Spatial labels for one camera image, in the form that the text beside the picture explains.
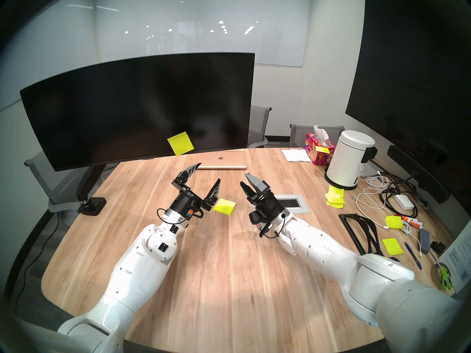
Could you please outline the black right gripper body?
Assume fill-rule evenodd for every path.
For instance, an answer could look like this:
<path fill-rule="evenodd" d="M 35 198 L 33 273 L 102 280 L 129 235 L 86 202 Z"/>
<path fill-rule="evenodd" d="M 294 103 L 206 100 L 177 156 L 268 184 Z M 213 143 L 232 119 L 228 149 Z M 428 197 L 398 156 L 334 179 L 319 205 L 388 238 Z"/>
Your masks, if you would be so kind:
<path fill-rule="evenodd" d="M 271 197 L 258 200 L 258 205 L 254 207 L 255 210 L 249 214 L 253 225 L 270 225 L 280 214 L 286 214 L 285 207 L 272 193 Z"/>

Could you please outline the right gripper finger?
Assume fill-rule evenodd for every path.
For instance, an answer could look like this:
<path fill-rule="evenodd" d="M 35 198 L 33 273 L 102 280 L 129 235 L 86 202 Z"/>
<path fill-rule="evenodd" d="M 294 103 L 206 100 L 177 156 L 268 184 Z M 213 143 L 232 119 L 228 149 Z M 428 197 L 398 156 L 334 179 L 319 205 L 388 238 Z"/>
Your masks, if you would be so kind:
<path fill-rule="evenodd" d="M 251 205 L 257 206 L 258 205 L 258 194 L 254 191 L 249 185 L 244 182 L 240 182 L 240 186 L 244 191 L 247 200 L 251 203 Z"/>
<path fill-rule="evenodd" d="M 245 177 L 250 184 L 249 186 L 258 194 L 258 200 L 271 197 L 270 186 L 265 181 L 250 173 L 245 173 Z"/>

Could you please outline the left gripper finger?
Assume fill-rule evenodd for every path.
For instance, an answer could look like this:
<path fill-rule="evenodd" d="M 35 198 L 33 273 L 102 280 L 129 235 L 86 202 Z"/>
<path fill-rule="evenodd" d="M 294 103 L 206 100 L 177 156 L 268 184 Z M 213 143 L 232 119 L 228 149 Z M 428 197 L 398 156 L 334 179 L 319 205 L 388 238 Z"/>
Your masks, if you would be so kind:
<path fill-rule="evenodd" d="M 206 211 L 210 211 L 218 201 L 218 195 L 220 191 L 220 182 L 221 179 L 219 178 L 213 187 L 208 192 L 207 196 L 203 199 L 203 209 Z"/>
<path fill-rule="evenodd" d="M 194 174 L 194 172 L 199 168 L 200 165 L 201 162 L 194 164 L 180 172 L 178 176 L 172 181 L 172 185 L 176 187 L 179 191 L 188 190 L 189 188 L 186 185 L 186 182 L 191 177 L 191 175 Z"/>

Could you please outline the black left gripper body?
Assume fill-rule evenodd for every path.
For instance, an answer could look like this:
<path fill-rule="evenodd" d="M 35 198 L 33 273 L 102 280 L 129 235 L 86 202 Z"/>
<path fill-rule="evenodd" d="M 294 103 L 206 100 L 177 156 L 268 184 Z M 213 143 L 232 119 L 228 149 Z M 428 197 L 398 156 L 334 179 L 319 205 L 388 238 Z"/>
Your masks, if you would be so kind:
<path fill-rule="evenodd" d="M 179 190 L 179 193 L 169 210 L 177 212 L 184 219 L 203 218 L 203 199 L 186 186 L 174 185 L 174 187 Z"/>

